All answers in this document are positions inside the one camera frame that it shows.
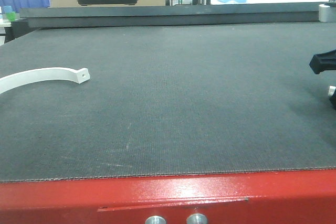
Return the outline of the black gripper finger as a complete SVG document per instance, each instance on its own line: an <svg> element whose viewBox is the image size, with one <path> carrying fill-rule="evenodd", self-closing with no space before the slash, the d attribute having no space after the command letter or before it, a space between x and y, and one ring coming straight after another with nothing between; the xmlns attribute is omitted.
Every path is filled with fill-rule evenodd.
<svg viewBox="0 0 336 224"><path fill-rule="evenodd" d="M335 50L314 54L309 63L309 67L314 74L320 74L324 71L334 71L336 67L335 60Z"/></svg>

